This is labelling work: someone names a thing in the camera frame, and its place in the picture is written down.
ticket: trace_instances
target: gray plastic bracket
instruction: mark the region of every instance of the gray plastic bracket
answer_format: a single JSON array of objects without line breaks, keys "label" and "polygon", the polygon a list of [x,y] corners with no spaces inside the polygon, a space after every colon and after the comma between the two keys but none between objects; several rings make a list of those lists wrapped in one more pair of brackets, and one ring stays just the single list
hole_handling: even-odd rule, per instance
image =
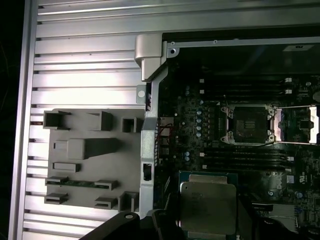
[{"label": "gray plastic bracket", "polygon": [[45,204],[62,204],[68,200],[67,193],[50,193],[49,195],[44,197]]},{"label": "gray plastic bracket", "polygon": [[138,35],[134,59],[141,68],[141,80],[151,82],[167,60],[167,42],[162,41],[162,33]]},{"label": "gray plastic bracket", "polygon": [[95,201],[94,201],[94,207],[97,209],[107,209],[110,210],[112,209],[114,206],[117,205],[118,203],[118,199],[117,198],[110,198],[110,197],[98,197]]}]

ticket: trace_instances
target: circuit board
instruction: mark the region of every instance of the circuit board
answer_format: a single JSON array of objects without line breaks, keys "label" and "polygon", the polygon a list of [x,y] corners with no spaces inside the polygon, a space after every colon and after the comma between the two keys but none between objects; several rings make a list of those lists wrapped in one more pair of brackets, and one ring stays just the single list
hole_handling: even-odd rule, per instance
[{"label": "circuit board", "polygon": [[[159,99],[159,159],[163,169],[238,174],[238,188],[256,203],[294,206],[298,226],[320,227],[320,150],[308,142],[308,109],[282,112],[286,139],[292,143],[226,144],[228,114],[223,108],[248,104],[275,108],[316,106],[320,76],[210,76],[184,72],[163,81]],[[239,136],[252,137],[261,117],[258,108],[238,114]],[[254,120],[243,121],[246,115]],[[271,211],[259,210],[262,216]]]}]

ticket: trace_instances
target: metal frame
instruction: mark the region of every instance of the metal frame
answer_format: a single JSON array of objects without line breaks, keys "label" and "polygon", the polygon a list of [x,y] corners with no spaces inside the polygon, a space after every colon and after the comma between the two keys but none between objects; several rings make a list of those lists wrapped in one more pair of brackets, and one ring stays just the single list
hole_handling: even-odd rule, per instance
[{"label": "metal frame", "polygon": [[9,239],[22,239],[38,1],[25,1],[12,175]]},{"label": "metal frame", "polygon": [[[319,9],[319,0],[26,0],[9,239],[76,240],[116,214],[44,204],[49,133],[30,121],[54,108],[144,108],[137,89],[162,75],[168,58],[162,33],[315,25]],[[149,138],[153,128],[144,129]]]}]

